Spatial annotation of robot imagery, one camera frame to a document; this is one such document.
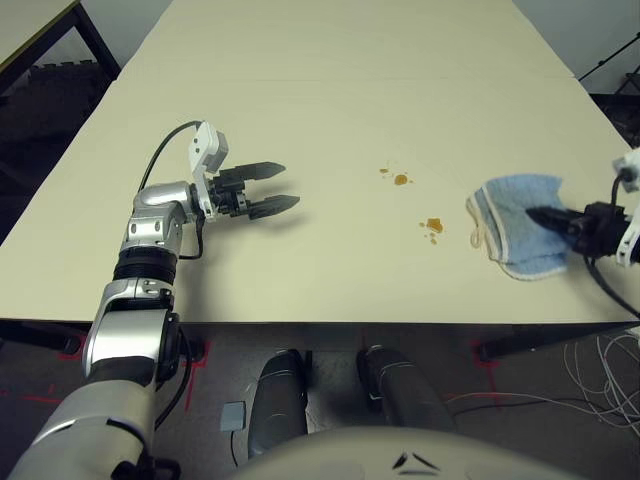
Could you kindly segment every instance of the blue towel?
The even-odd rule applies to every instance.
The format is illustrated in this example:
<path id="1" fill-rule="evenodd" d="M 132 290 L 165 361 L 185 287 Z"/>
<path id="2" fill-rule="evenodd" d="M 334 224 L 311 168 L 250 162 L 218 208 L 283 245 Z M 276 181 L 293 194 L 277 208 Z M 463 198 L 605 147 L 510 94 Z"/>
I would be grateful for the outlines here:
<path id="1" fill-rule="evenodd" d="M 471 243 L 479 248 L 484 238 L 489 258 L 518 280 L 564 272 L 569 244 L 526 213 L 528 208 L 542 206 L 564 210 L 558 197 L 561 183 L 558 177 L 533 174 L 488 181 L 467 199 L 467 210 L 477 226 Z"/>

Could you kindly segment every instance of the wall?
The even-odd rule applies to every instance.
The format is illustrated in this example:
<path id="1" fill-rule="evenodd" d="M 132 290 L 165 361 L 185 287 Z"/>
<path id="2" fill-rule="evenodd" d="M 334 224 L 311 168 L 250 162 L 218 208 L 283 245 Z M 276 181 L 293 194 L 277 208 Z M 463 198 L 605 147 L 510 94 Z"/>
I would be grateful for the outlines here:
<path id="1" fill-rule="evenodd" d="M 514 0 L 564 63 L 580 77 L 640 31 L 640 0 Z M 612 93 L 640 64 L 640 41 L 583 81 Z"/>
<path id="2" fill-rule="evenodd" d="M 171 0 L 83 0 L 113 52 L 125 63 Z M 579 77 L 640 31 L 640 0 L 514 0 L 556 54 Z M 69 32 L 38 62 L 93 58 L 79 35 Z M 640 63 L 640 41 L 583 82 L 591 93 L 611 93 Z"/>
<path id="3" fill-rule="evenodd" d="M 171 0 L 83 0 L 91 20 L 120 66 L 124 66 L 166 10 Z M 94 59 L 72 29 L 37 64 Z"/>

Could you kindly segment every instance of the small gray square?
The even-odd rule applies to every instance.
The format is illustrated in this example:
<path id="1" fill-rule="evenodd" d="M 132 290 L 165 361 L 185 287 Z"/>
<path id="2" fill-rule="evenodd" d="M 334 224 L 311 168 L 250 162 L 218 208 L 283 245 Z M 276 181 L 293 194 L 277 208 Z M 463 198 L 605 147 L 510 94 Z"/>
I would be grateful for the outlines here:
<path id="1" fill-rule="evenodd" d="M 244 402 L 228 402 L 222 407 L 220 417 L 221 432 L 237 432 L 244 430 L 245 426 L 245 405 Z"/>

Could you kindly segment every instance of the gray floor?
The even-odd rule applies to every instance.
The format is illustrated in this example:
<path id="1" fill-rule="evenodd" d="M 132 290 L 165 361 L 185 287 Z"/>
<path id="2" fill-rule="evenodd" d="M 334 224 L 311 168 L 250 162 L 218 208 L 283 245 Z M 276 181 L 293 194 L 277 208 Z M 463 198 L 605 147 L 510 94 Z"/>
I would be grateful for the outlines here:
<path id="1" fill-rule="evenodd" d="M 474 362 L 474 340 L 499 336 L 495 329 L 451 326 L 209 326 L 191 335 L 209 345 L 206 360 L 194 368 L 191 394 L 185 395 L 157 432 L 154 453 L 178 460 L 183 478 L 223 478 L 234 470 L 229 435 L 219 432 L 225 402 L 244 400 L 250 409 L 256 378 L 279 349 L 314 353 L 309 394 L 309 430 L 345 425 L 381 424 L 367 411 L 355 370 L 363 345 L 384 344 L 401 350 L 425 372 L 443 396 L 491 388 L 488 371 Z M 637 347 L 629 342 L 630 348 Z M 594 340 L 581 346 L 585 383 L 601 385 Z M 615 351 L 609 358 L 629 390 L 638 388 L 638 365 Z M 579 397 L 562 363 L 562 345 L 513 355 L 492 369 L 498 391 L 552 397 Z M 160 392 L 168 400 L 176 377 Z M 82 383 L 77 358 L 48 350 L 5 343 L 0 348 L 0 478 L 11 470 L 56 406 Z M 461 400 L 451 411 L 485 405 L 487 399 Z M 611 428 L 593 416 L 553 405 L 489 408 L 456 417 L 465 435 L 526 453 L 586 478 L 640 478 L 640 445 L 628 430 Z M 236 435 L 239 462 L 246 462 L 246 430 Z"/>

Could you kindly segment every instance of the table surface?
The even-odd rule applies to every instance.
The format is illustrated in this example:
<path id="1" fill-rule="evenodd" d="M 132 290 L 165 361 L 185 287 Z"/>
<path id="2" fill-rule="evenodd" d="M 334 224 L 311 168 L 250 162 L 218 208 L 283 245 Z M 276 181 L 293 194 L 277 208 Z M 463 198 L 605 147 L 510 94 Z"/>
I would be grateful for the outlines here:
<path id="1" fill-rule="evenodd" d="M 0 71 L 80 0 L 0 0 Z"/>
<path id="2" fill-rule="evenodd" d="M 178 267 L 183 321 L 628 318 L 576 256 L 564 275 L 521 282 L 470 245 L 465 199 L 485 181 L 558 175 L 583 208 L 607 199 L 629 148 L 507 0 L 175 0 L 0 248 L 0 317 L 93 318 L 149 157 L 191 119 L 226 133 L 226 167 L 286 165 L 250 199 L 301 201 L 207 225 L 204 258 Z M 150 183 L 189 179 L 191 135 Z M 445 227 L 437 245 L 428 217 Z M 637 300 L 640 268 L 602 264 Z"/>

